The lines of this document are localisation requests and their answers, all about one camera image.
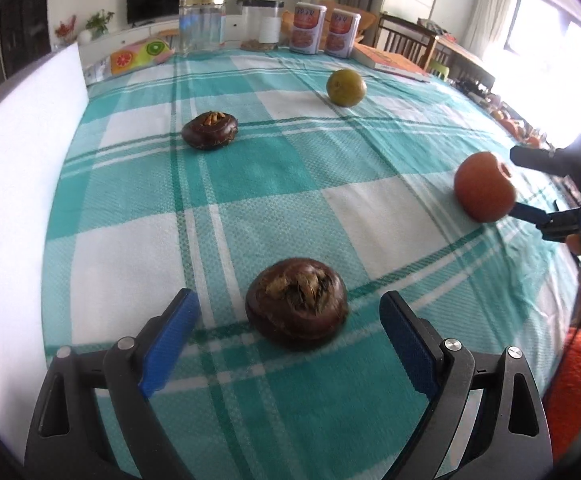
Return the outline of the red apple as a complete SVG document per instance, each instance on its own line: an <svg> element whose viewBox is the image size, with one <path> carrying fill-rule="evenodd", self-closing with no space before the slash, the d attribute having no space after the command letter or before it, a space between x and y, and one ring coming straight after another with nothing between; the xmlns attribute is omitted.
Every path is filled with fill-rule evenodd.
<svg viewBox="0 0 581 480"><path fill-rule="evenodd" d="M516 203L510 171L490 152L475 153L461 163L453 191L466 214L481 223L502 219Z"/></svg>

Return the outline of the dark brown water chestnut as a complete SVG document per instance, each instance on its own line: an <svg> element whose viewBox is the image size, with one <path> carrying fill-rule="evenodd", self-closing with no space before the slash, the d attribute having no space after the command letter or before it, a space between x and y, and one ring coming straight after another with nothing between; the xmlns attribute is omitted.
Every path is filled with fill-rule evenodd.
<svg viewBox="0 0 581 480"><path fill-rule="evenodd" d="M344 327L347 288L327 264L289 258L264 269L245 300L248 321L266 339L293 351L320 348Z"/></svg>

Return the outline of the yellow green round fruit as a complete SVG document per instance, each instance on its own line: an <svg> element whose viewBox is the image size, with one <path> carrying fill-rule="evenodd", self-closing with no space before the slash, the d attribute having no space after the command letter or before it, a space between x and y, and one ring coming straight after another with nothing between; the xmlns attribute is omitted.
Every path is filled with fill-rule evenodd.
<svg viewBox="0 0 581 480"><path fill-rule="evenodd" d="M367 95L367 83L355 70L343 68L327 79L327 94L330 100L341 107L359 104Z"/></svg>

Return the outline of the wooden dining table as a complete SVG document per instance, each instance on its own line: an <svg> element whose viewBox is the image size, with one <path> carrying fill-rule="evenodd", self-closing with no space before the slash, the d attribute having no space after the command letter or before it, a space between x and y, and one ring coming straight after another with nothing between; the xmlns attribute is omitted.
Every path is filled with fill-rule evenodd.
<svg viewBox="0 0 581 480"><path fill-rule="evenodd" d="M473 80L487 91L492 89L496 81L495 76L487 70L486 64L478 56L445 36L436 37L433 59L447 66L450 78L455 81Z"/></svg>

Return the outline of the wooden chair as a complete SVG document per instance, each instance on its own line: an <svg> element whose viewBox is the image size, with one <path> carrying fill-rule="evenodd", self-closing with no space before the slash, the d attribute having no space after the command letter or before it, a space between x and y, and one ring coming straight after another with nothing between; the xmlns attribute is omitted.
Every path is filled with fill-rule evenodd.
<svg viewBox="0 0 581 480"><path fill-rule="evenodd" d="M374 35L373 47L384 52L396 53L428 69L437 46L438 36L423 26L397 16L381 13Z"/></svg>

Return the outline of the orange book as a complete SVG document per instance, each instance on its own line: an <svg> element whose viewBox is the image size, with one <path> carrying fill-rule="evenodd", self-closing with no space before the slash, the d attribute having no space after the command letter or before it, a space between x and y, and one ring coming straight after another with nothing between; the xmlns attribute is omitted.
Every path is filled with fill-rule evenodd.
<svg viewBox="0 0 581 480"><path fill-rule="evenodd" d="M401 54L377 50L365 44L355 44L351 57L371 70L410 78L415 81L428 82L429 76L420 66Z"/></svg>

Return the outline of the teal plaid tablecloth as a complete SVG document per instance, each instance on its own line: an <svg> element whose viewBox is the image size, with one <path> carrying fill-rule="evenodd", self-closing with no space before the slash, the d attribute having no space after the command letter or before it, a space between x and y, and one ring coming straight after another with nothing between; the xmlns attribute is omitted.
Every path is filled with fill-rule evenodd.
<svg viewBox="0 0 581 480"><path fill-rule="evenodd" d="M467 156L512 140L447 84L364 70L333 105L325 55L224 51L94 84L46 236L45 351L106 349L182 288L200 320L152 406L199 479L378 479L426 406L379 322L395 290L443 337L525 353L545 388L576 292L567 249L530 224L478 224L453 195ZM224 148L182 128L233 115ZM325 347L289 352L247 322L251 281L308 257L341 274L349 316Z"/></svg>

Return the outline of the right red snack tin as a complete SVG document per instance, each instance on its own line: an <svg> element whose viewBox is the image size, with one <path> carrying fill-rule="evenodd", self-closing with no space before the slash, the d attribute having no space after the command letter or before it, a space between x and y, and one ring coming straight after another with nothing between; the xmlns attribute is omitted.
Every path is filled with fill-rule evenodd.
<svg viewBox="0 0 581 480"><path fill-rule="evenodd" d="M355 44L361 15L343 9L334 9L324 51L335 58L349 58Z"/></svg>

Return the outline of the left red snack tin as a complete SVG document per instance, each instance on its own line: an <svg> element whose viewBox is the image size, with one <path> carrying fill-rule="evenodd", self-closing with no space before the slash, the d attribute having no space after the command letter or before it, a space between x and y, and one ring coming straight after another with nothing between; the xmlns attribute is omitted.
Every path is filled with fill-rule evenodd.
<svg viewBox="0 0 581 480"><path fill-rule="evenodd" d="M322 4L298 2L295 6L289 49L296 53L315 55L320 50L327 7Z"/></svg>

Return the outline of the white cardboard box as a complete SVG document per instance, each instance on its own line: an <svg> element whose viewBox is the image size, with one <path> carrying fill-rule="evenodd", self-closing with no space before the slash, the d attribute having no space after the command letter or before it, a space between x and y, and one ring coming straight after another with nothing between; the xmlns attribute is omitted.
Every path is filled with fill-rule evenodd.
<svg viewBox="0 0 581 480"><path fill-rule="evenodd" d="M45 373L41 290L60 170L89 97L77 46L0 85L0 440L18 460Z"/></svg>

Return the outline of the clear canister black lid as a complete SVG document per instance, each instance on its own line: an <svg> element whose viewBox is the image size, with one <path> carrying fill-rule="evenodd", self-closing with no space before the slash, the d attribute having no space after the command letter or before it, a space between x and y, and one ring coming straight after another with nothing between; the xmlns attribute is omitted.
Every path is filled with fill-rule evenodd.
<svg viewBox="0 0 581 480"><path fill-rule="evenodd" d="M242 4L243 34L240 48L246 51L273 51L281 35L284 2L250 0Z"/></svg>

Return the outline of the clear glass jar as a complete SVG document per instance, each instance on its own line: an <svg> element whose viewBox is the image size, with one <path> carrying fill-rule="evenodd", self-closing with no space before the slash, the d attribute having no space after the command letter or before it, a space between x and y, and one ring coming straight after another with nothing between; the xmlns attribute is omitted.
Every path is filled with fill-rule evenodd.
<svg viewBox="0 0 581 480"><path fill-rule="evenodd" d="M179 52L213 52L224 46L225 0L179 0Z"/></svg>

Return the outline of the fruit pattern cushion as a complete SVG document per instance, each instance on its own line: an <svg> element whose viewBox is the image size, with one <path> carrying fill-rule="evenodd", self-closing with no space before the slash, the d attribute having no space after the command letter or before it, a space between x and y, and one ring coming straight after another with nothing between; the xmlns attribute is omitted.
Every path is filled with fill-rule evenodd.
<svg viewBox="0 0 581 480"><path fill-rule="evenodd" d="M174 55L168 42L162 38L147 38L117 50L109 57L112 76L143 70L148 66L164 63Z"/></svg>

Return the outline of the red flower vase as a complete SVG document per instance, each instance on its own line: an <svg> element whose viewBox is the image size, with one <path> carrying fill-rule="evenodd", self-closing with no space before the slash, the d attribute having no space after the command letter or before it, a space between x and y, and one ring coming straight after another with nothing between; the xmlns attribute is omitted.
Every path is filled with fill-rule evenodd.
<svg viewBox="0 0 581 480"><path fill-rule="evenodd" d="M76 38L76 33L74 32L76 29L76 21L77 15L72 14L66 23L60 22L59 25L54 28L54 35L60 46L66 47L68 44L74 42L74 38Z"/></svg>

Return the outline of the small potted plant left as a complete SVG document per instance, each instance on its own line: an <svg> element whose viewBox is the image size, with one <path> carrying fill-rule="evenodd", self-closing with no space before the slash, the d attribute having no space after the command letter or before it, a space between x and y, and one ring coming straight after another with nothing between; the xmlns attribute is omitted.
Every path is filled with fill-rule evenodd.
<svg viewBox="0 0 581 480"><path fill-rule="evenodd" d="M91 33L92 39L100 38L108 33L108 24L114 16L114 12L100 9L88 18L85 29Z"/></svg>

